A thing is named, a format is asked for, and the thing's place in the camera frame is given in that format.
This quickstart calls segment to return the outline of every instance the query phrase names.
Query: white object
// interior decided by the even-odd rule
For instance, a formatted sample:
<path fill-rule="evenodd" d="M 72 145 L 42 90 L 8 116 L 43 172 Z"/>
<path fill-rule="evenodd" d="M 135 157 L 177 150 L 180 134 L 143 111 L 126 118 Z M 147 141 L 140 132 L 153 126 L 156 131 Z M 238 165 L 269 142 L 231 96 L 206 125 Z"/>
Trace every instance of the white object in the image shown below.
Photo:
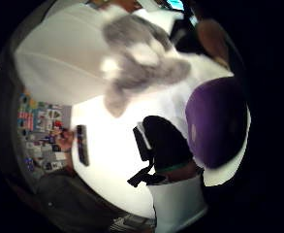
<path fill-rule="evenodd" d="M 104 93 L 100 64 L 109 54 L 104 17 L 84 4 L 48 17 L 15 52 L 18 74 L 42 102 L 74 105 Z"/>
<path fill-rule="evenodd" d="M 246 136 L 243 142 L 243 145 L 237 155 L 231 159 L 229 162 L 223 164 L 219 168 L 216 169 L 205 169 L 204 171 L 204 184 L 205 186 L 215 186 L 222 183 L 225 183 L 229 179 L 231 179 L 237 172 L 237 169 L 241 163 L 242 158 L 245 155 L 245 151 L 247 148 L 247 139 L 248 133 L 251 123 L 251 116 L 249 109 L 247 108 L 247 129 L 246 129 Z M 197 164 L 205 167 L 201 161 L 196 160 Z"/>
<path fill-rule="evenodd" d="M 66 156 L 64 152 L 55 152 L 56 160 L 65 160 Z"/>
<path fill-rule="evenodd" d="M 156 212 L 155 233 L 174 233 L 204 216 L 207 204 L 201 190 L 201 175 L 192 179 L 148 186 Z"/>

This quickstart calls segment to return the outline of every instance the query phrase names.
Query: purple fabric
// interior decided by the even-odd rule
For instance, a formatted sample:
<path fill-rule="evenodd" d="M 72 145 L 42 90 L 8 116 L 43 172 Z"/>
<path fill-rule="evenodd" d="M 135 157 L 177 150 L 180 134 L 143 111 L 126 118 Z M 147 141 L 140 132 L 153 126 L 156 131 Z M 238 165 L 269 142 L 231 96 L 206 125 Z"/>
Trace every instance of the purple fabric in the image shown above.
<path fill-rule="evenodd" d="M 246 135 L 247 112 L 235 78 L 198 86 L 188 100 L 186 117 L 190 150 L 206 167 L 217 168 L 237 155 Z"/>

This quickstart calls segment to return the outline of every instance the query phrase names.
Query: black background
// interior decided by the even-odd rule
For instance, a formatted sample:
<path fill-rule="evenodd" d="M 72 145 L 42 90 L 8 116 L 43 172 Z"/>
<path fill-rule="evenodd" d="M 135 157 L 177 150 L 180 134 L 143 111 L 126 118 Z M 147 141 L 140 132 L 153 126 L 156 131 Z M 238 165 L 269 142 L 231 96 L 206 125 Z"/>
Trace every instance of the black background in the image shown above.
<path fill-rule="evenodd" d="M 0 50 L 43 1 L 0 1 Z M 205 232 L 284 232 L 284 1 L 204 0 L 237 44 L 247 69 L 252 130 L 230 206 Z M 18 201 L 0 173 L 0 232 L 57 232 Z"/>

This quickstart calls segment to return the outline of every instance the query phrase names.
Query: gray fur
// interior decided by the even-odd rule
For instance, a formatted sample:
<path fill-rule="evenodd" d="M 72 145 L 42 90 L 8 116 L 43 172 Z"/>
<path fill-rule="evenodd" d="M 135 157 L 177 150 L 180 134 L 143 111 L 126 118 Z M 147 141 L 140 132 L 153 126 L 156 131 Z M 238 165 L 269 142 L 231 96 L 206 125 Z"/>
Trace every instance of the gray fur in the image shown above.
<path fill-rule="evenodd" d="M 173 45 L 168 34 L 159 26 L 136 16 L 125 16 L 106 25 L 103 34 L 110 48 L 117 53 L 121 71 L 110 81 L 105 93 L 105 106 L 114 117 L 120 117 L 138 94 L 153 84 L 173 84 L 184 80 L 191 69 L 187 61 L 160 56 L 156 66 L 142 65 L 127 50 L 135 44 L 150 46 L 156 39 L 165 51 Z"/>
<path fill-rule="evenodd" d="M 120 117 L 138 94 L 153 84 L 173 84 L 184 80 L 191 66 L 183 60 L 164 57 L 157 67 L 142 66 L 129 55 L 122 57 L 119 78 L 110 82 L 105 93 L 105 106 L 114 117 Z"/>

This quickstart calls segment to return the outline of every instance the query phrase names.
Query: stuffed animal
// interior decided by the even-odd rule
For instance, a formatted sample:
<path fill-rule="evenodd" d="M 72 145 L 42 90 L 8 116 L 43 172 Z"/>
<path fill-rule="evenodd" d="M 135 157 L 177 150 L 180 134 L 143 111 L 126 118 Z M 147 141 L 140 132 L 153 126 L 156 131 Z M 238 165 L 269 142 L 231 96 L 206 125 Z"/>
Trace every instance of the stuffed animal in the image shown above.
<path fill-rule="evenodd" d="M 113 54 L 102 64 L 110 80 L 104 103 L 114 117 L 123 114 L 133 95 L 151 85 L 178 83 L 188 77 L 190 63 L 175 55 L 162 28 L 116 6 L 103 14 L 108 19 L 103 35 Z"/>

